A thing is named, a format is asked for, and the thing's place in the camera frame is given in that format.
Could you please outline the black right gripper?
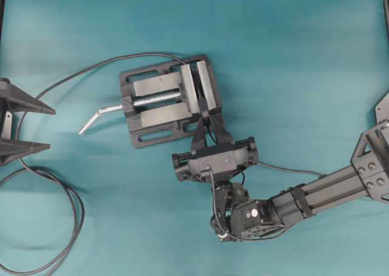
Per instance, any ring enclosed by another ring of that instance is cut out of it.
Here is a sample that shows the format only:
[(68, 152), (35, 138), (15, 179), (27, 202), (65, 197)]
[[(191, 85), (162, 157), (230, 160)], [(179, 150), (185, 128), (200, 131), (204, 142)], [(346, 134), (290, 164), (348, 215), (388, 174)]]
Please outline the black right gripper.
[[(210, 124), (218, 145), (208, 147), (205, 130)], [(172, 155), (178, 181), (228, 181), (258, 163), (255, 139), (233, 141), (220, 113), (202, 116), (191, 141), (191, 151)]]

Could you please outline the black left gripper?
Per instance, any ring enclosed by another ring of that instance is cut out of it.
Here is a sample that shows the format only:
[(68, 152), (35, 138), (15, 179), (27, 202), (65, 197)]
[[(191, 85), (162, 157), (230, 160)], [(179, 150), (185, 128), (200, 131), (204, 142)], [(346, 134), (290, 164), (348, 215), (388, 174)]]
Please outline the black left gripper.
[(1, 166), (50, 148), (46, 143), (13, 140), (13, 112), (55, 115), (53, 108), (11, 84), (8, 78), (1, 78)]

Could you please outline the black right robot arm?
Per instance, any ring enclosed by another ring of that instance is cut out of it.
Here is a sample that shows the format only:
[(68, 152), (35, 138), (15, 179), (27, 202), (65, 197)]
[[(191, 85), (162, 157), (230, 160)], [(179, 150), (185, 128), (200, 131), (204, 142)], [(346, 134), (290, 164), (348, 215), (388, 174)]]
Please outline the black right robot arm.
[(388, 202), (388, 117), (361, 134), (348, 167), (269, 199), (253, 199), (233, 178), (256, 165), (253, 137), (234, 141), (215, 116), (201, 119), (187, 153), (172, 156), (179, 181), (208, 183), (210, 225), (221, 242), (272, 240), (295, 224), (362, 197)]

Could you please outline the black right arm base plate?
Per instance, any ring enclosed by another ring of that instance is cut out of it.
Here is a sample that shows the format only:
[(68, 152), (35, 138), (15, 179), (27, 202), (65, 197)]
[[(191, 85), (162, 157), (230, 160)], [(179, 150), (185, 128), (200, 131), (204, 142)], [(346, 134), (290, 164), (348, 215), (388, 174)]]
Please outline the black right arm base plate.
[(389, 118), (389, 92), (386, 93), (375, 107), (376, 123), (388, 121)]

